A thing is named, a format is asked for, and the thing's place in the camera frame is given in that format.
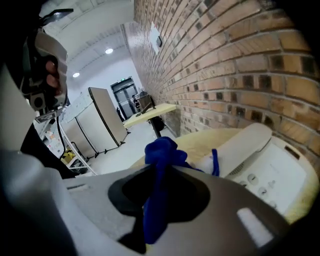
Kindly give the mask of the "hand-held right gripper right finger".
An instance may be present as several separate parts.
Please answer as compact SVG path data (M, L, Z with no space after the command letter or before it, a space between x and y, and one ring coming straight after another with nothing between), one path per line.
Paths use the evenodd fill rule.
M176 170L203 182L209 202L195 219L168 224L149 256L262 256L289 230L282 215L240 184L189 168Z

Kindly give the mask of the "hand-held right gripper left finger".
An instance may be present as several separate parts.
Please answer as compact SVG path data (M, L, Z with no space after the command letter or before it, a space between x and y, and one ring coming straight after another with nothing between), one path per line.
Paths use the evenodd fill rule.
M154 256L143 234L150 165L65 179L64 212L77 256Z

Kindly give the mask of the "white desk telephone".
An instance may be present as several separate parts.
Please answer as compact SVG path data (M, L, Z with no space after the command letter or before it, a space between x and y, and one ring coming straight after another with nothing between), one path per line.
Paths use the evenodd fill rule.
M301 159L302 155L287 142L273 136L261 151L253 153L225 178L240 184L284 216L306 179Z

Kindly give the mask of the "blue cloth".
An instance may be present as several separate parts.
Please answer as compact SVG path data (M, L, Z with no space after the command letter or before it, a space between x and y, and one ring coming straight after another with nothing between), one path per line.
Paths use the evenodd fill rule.
M169 137L157 138L145 147L146 164L155 168L150 195L143 205L144 241L153 245L169 223L188 222L208 205L210 192L201 182L185 177L173 166L191 168L188 154Z

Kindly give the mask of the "white telephone handset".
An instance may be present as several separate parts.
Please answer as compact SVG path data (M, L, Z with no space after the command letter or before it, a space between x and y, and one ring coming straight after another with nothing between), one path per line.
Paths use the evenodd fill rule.
M219 176L229 175L252 154L261 151L272 137L264 124L253 123L217 148Z

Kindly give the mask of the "beige folding partition screen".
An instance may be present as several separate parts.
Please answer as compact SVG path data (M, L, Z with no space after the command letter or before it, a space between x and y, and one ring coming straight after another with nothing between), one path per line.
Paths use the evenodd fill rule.
M104 150L109 151L125 144L125 138L129 132L124 127L123 121L121 121L121 118L116 111L109 92L104 88L96 87L89 87L88 91L97 113L114 143L114 146L110 149L105 147Z

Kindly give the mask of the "rectangular wooden side table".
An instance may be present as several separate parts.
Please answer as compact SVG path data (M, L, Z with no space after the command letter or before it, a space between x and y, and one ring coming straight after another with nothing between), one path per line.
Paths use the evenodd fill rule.
M175 104L169 104L169 103L162 103L159 105L156 105L155 108L149 108L145 113L140 114L140 115L132 115L125 123L124 123L124 127L126 129L146 122L146 121L150 121L152 128L154 130L155 136L156 138L160 138L161 134L160 131L156 128L155 126L155 122L154 122L154 118L169 112L172 112L174 110L177 109L177 106Z

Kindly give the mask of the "dark double door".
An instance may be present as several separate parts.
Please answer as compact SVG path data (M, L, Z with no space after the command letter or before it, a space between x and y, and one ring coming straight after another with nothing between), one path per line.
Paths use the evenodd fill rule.
M131 76L112 84L111 90L125 120L138 113L133 100L133 96L137 95L138 91Z

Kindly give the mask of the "white wall panel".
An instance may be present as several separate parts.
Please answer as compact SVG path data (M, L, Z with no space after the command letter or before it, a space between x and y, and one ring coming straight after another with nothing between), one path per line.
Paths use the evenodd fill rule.
M149 41L156 55L158 55L160 48L163 45L163 40L161 35L156 28L155 24L151 22L150 33L149 33Z

